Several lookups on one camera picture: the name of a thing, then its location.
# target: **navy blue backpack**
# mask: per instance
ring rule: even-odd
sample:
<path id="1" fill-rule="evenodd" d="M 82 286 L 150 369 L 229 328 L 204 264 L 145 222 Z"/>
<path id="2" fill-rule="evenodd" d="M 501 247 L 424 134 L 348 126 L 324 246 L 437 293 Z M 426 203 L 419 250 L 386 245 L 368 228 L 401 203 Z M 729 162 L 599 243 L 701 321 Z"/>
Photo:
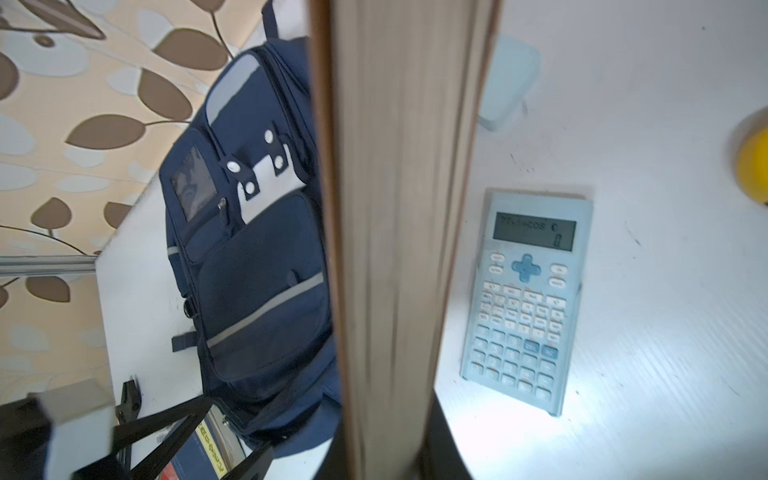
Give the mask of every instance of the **navy blue backpack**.
<path id="1" fill-rule="evenodd" d="M 330 321 L 306 38 L 238 55 L 160 167 L 168 257 L 195 331 L 204 393 L 252 449 L 333 437 Z"/>

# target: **scientific calculator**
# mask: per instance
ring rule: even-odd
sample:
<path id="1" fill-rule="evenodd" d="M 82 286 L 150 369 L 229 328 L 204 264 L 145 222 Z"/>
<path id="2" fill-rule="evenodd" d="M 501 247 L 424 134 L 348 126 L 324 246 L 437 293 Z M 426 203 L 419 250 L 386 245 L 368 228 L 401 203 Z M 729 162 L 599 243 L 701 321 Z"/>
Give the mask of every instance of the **scientific calculator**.
<path id="1" fill-rule="evenodd" d="M 491 194 L 462 377 L 561 414 L 591 219 L 588 200 Z"/>

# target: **directional pad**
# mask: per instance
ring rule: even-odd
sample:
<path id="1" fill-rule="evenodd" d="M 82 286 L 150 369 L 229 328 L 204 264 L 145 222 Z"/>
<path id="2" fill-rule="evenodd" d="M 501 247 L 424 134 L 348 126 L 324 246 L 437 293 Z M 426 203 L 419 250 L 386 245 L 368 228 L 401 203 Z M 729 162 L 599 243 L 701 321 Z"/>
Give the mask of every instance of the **directional pad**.
<path id="1" fill-rule="evenodd" d="M 512 262 L 512 270 L 520 273 L 520 281 L 528 283 L 531 275 L 541 275 L 541 267 L 533 264 L 533 256 L 526 253 L 521 262 Z"/>

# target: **floral wallpaper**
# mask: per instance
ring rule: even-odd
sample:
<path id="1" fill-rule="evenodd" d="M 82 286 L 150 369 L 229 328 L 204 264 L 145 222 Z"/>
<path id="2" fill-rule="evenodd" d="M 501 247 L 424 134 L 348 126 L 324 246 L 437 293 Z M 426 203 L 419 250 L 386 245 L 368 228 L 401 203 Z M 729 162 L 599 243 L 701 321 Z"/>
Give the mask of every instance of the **floral wallpaper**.
<path id="1" fill-rule="evenodd" d="M 95 275 L 0 279 L 0 306 L 0 404 L 90 378 L 112 391 Z"/>
<path id="2" fill-rule="evenodd" d="M 0 0 L 0 255 L 98 254 L 262 4 Z"/>

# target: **calculator screen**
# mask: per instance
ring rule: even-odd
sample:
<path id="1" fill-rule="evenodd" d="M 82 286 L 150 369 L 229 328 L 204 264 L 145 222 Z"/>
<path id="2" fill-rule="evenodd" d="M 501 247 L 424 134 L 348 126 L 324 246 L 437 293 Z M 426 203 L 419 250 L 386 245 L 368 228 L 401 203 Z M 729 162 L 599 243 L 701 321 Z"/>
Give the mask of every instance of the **calculator screen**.
<path id="1" fill-rule="evenodd" d="M 497 212 L 493 237 L 496 240 L 572 251 L 576 222 L 556 218 Z"/>

